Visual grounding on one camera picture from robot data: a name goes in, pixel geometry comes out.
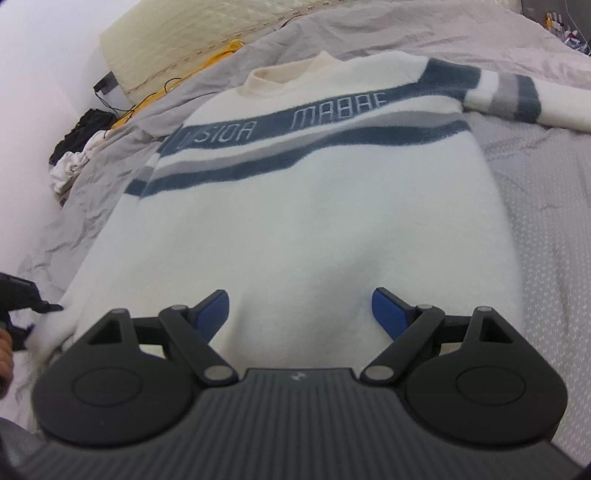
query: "letter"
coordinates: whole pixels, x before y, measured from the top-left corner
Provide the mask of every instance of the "letter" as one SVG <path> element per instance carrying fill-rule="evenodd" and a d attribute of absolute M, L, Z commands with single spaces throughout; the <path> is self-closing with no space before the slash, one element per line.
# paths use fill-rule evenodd
<path fill-rule="evenodd" d="M 387 100 L 380 100 L 378 95 L 383 95 L 384 97 L 386 97 L 386 94 L 384 92 L 378 92 L 378 93 L 374 93 L 374 101 L 375 101 L 375 106 L 377 108 L 380 108 L 382 105 L 384 105 L 385 103 L 388 103 Z"/>
<path fill-rule="evenodd" d="M 193 132 L 186 131 L 182 139 L 176 140 L 174 137 L 170 139 L 170 144 L 174 145 L 174 151 L 181 151 L 193 142 Z"/>
<path fill-rule="evenodd" d="M 242 128 L 240 129 L 240 131 L 238 132 L 238 135 L 236 136 L 236 142 L 240 141 L 240 136 L 242 135 L 242 132 L 248 132 L 246 134 L 246 138 L 245 140 L 248 140 L 252 133 L 254 132 L 254 129 L 256 127 L 256 120 L 253 120 L 252 122 L 246 122 L 244 125 L 242 125 Z"/>
<path fill-rule="evenodd" d="M 217 140 L 220 143 L 226 143 L 229 142 L 232 137 L 234 136 L 234 134 L 236 133 L 236 129 L 240 126 L 240 124 L 231 124 L 228 125 L 224 131 L 220 134 L 220 136 L 217 138 Z M 227 133 L 229 132 L 229 130 L 232 128 L 232 133 L 230 135 L 227 135 Z"/>
<path fill-rule="evenodd" d="M 191 143 L 202 143 L 205 142 L 210 136 L 211 133 L 209 132 L 209 129 L 211 129 L 211 125 L 207 125 L 206 127 L 200 128 L 199 130 L 197 130 L 196 132 L 191 132 L 190 134 L 190 138 L 191 140 L 189 140 L 188 137 L 185 137 L 188 141 L 188 144 Z"/>
<path fill-rule="evenodd" d="M 214 128 L 217 128 L 217 132 L 212 137 L 212 139 L 209 141 L 210 143 L 214 143 L 217 140 L 217 136 L 223 131 L 225 126 L 226 125 L 220 125 L 219 127 L 214 126 Z"/>
<path fill-rule="evenodd" d="M 298 118 L 299 113 L 301 113 L 301 120 L 300 120 L 300 126 L 298 128 L 305 127 L 306 118 L 308 117 L 308 110 L 311 112 L 311 119 L 310 119 L 310 123 L 308 124 L 308 127 L 312 127 L 314 125 L 314 120 L 316 120 L 316 105 L 312 105 L 312 106 L 309 106 L 306 108 L 300 108 L 299 110 L 296 110 L 294 113 L 293 121 L 291 122 L 290 130 L 293 130 L 296 127 L 297 118 Z"/>
<path fill-rule="evenodd" d="M 342 120 L 343 118 L 350 118 L 350 117 L 352 117 L 353 116 L 353 111 L 352 111 L 353 108 L 352 108 L 352 105 L 351 105 L 351 97 L 339 98 L 336 101 L 336 109 L 337 109 L 337 112 L 338 112 L 338 115 L 339 115 L 339 120 Z M 349 112 L 347 116 L 342 115 L 342 113 L 344 111 L 348 111 Z"/>
<path fill-rule="evenodd" d="M 323 122 L 323 117 L 328 116 L 328 120 Z M 319 112 L 318 112 L 318 123 L 322 125 L 322 123 L 331 123 L 333 120 L 333 101 L 324 102 L 320 104 Z"/>
<path fill-rule="evenodd" d="M 367 107 L 366 112 L 371 110 L 371 100 L 367 93 L 364 93 L 363 95 L 355 95 L 355 104 L 357 105 L 357 113 L 363 113 L 361 107 Z"/>

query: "white wall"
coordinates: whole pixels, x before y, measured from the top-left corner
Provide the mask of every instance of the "white wall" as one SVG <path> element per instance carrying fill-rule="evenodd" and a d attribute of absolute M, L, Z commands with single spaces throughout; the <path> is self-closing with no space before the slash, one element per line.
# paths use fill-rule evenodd
<path fill-rule="evenodd" d="M 0 271 L 15 273 L 60 208 L 47 160 L 108 71 L 99 33 L 138 0 L 0 4 Z"/>

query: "ribbed plastic surface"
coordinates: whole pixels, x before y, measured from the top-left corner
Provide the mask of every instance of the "ribbed plastic surface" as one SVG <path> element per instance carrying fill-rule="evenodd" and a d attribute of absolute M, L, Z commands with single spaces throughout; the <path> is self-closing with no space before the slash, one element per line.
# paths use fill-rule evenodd
<path fill-rule="evenodd" d="M 118 450 L 50 444 L 30 480 L 567 480 L 579 467 L 548 443 L 484 452 L 417 426 L 394 392 L 346 369 L 249 371 L 206 391 L 156 439 Z"/>

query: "sweater sleeve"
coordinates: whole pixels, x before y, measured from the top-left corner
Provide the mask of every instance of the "sweater sleeve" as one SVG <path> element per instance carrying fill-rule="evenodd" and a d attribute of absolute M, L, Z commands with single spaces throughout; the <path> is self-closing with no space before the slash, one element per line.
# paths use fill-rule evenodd
<path fill-rule="evenodd" d="M 526 75 L 482 70 L 466 109 L 511 120 L 591 132 L 591 92 Z"/>

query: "blue stripe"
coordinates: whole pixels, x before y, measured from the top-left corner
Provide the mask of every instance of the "blue stripe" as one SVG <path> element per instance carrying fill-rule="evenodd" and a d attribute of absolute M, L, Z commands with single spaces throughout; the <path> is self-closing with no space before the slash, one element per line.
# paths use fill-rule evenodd
<path fill-rule="evenodd" d="M 542 104 L 534 81 L 525 75 L 517 75 L 517 91 L 519 98 L 515 120 L 529 124 L 536 123 L 542 113 Z"/>
<path fill-rule="evenodd" d="M 420 96 L 441 95 L 463 102 L 467 91 L 478 85 L 480 74 L 481 70 L 475 67 L 430 59 L 415 83 L 325 98 L 259 117 L 182 127 L 159 151 L 165 157 L 188 148 L 209 150 L 246 145 L 303 128 L 337 123 L 389 103 Z"/>
<path fill-rule="evenodd" d="M 166 190 L 188 189 L 203 183 L 237 181 L 278 170 L 285 170 L 315 150 L 338 145 L 423 145 L 469 131 L 468 124 L 457 120 L 441 127 L 367 127 L 337 132 L 303 147 L 294 148 L 269 157 L 239 163 L 217 170 L 178 173 L 155 179 L 146 184 L 133 180 L 125 193 L 147 197 Z"/>

